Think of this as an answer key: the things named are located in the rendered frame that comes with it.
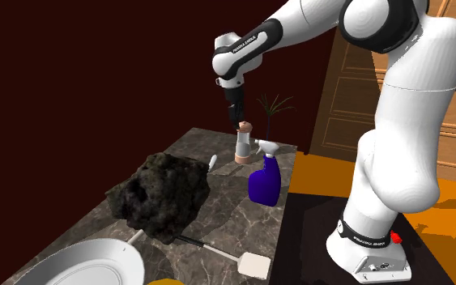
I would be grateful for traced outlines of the thin plant in dark vase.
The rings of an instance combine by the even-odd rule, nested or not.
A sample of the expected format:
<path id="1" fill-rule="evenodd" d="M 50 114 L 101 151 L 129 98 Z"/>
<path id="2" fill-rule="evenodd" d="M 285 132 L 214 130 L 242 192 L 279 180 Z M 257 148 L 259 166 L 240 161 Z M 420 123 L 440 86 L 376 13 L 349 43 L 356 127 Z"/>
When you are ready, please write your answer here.
<path id="1" fill-rule="evenodd" d="M 282 100 L 279 100 L 279 95 L 277 95 L 272 101 L 268 100 L 266 94 L 262 94 L 260 98 L 257 98 L 257 101 L 264 108 L 266 114 L 266 140 L 270 137 L 271 132 L 271 118 L 278 112 L 282 112 L 286 109 L 295 109 L 294 106 L 285 106 L 285 104 L 292 99 L 292 96 L 286 97 Z"/>

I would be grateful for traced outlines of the black rough rock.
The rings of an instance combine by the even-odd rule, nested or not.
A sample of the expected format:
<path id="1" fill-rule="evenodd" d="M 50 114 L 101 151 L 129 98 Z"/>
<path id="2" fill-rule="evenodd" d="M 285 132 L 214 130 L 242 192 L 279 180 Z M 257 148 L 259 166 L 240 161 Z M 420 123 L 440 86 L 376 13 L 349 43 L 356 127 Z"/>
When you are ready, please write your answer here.
<path id="1" fill-rule="evenodd" d="M 209 170 L 209 164 L 189 157 L 149 155 L 130 178 L 105 193 L 112 217 L 169 245 L 209 197 Z"/>

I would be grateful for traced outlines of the white and tan pepper mill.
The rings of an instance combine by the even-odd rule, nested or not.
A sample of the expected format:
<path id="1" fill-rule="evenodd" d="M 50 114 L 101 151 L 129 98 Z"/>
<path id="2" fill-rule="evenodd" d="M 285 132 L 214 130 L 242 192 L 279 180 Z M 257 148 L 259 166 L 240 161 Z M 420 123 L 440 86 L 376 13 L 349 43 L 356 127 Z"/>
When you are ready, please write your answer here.
<path id="1" fill-rule="evenodd" d="M 250 133 L 252 125 L 247 121 L 241 121 L 237 129 L 237 144 L 235 151 L 235 161 L 238 164 L 248 164 L 251 152 Z"/>

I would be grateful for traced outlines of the blue spray bottle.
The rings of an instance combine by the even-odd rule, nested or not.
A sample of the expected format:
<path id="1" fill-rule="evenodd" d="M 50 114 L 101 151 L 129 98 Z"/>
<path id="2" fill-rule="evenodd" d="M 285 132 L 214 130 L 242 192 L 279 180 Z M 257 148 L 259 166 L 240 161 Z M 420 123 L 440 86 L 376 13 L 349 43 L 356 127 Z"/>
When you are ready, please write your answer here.
<path id="1" fill-rule="evenodd" d="M 281 190 L 281 174 L 275 152 L 279 145 L 262 139 L 255 139 L 258 151 L 264 152 L 263 168 L 250 174 L 248 179 L 248 194 L 252 202 L 264 206 L 275 206 Z"/>

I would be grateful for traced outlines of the brown wooden panelled cabinet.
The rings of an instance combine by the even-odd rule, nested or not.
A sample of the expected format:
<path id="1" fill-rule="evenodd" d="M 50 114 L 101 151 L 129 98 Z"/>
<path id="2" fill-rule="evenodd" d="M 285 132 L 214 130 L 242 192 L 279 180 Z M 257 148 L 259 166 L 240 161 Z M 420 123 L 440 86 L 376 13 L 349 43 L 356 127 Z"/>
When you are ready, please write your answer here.
<path id="1" fill-rule="evenodd" d="M 456 19 L 456 0 L 430 0 L 429 15 Z M 373 129 L 388 57 L 335 33 L 310 153 L 354 161 L 360 136 Z M 456 92 L 441 127 L 437 175 L 456 181 Z"/>

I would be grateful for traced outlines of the dark robot stand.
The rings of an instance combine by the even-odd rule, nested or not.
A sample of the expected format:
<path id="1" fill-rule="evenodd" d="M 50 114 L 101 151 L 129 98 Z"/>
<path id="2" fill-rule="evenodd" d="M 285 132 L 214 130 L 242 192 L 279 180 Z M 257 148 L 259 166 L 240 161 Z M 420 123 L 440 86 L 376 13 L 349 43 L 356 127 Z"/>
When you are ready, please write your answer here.
<path id="1" fill-rule="evenodd" d="M 346 198 L 321 195 L 287 196 L 269 285 L 361 285 L 326 250 L 326 239 L 346 203 Z M 403 238 L 412 277 L 380 285 L 454 285 L 403 215 L 397 216 L 393 229 Z"/>

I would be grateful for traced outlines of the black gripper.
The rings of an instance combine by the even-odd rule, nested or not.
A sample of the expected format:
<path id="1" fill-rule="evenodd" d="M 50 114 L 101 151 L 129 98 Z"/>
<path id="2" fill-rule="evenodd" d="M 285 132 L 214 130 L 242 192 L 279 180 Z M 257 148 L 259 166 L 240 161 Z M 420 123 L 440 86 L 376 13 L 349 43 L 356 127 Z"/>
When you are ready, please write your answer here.
<path id="1" fill-rule="evenodd" d="M 240 123 L 245 120 L 244 115 L 244 88 L 234 87 L 225 88 L 224 95 L 226 100 L 230 103 L 228 107 L 228 115 L 231 125 L 234 130 L 237 129 L 237 122 Z"/>

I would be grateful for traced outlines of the white frying pan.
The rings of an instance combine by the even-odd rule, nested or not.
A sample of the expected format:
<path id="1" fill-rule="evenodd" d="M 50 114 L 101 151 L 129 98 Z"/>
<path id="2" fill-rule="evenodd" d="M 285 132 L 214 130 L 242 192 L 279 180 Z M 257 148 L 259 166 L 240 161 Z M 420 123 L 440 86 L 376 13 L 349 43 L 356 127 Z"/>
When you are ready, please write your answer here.
<path id="1" fill-rule="evenodd" d="M 48 256 L 15 285 L 143 285 L 144 263 L 133 243 L 113 238 L 85 240 Z"/>

